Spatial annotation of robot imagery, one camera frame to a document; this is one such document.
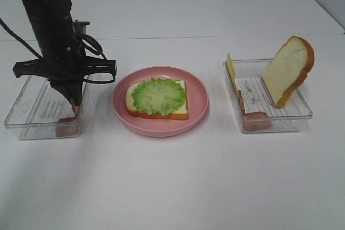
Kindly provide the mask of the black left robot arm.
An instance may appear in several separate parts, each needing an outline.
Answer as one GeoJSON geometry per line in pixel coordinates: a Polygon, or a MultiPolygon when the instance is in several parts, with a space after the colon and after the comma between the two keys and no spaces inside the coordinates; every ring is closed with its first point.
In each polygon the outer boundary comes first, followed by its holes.
{"type": "Polygon", "coordinates": [[[35,60],[17,62],[16,77],[35,75],[48,79],[72,106],[80,106],[82,84],[87,75],[116,75],[116,62],[108,60],[102,47],[82,30],[83,22],[73,21],[71,0],[22,0],[38,42],[37,53],[22,38],[1,22],[2,27],[31,53],[35,60]]]}

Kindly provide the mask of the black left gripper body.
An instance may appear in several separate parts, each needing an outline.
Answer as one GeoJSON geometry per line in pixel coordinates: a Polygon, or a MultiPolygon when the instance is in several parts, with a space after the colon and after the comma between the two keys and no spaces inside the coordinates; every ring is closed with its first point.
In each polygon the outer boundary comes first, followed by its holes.
{"type": "Polygon", "coordinates": [[[117,66],[115,60],[108,60],[102,51],[89,50],[95,55],[100,55],[102,58],[82,56],[81,63],[76,67],[76,70],[69,71],[66,67],[59,67],[58,65],[51,65],[44,61],[44,58],[37,52],[33,54],[37,59],[22,61],[15,63],[13,72],[17,78],[23,75],[35,75],[49,80],[57,81],[83,81],[95,84],[113,83],[115,81],[117,66]],[[86,79],[85,77],[92,74],[110,74],[111,80],[95,81],[86,79]]]}

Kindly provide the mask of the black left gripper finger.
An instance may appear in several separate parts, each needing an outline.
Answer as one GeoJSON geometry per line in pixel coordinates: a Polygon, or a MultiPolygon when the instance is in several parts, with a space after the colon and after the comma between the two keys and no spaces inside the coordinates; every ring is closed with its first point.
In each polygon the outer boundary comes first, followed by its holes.
{"type": "Polygon", "coordinates": [[[72,94],[67,85],[59,84],[59,83],[51,83],[50,86],[54,90],[58,91],[61,95],[63,95],[68,102],[72,101],[72,94]]]}
{"type": "Polygon", "coordinates": [[[69,94],[68,100],[75,106],[80,106],[82,102],[82,81],[70,82],[67,84],[69,94]]]}

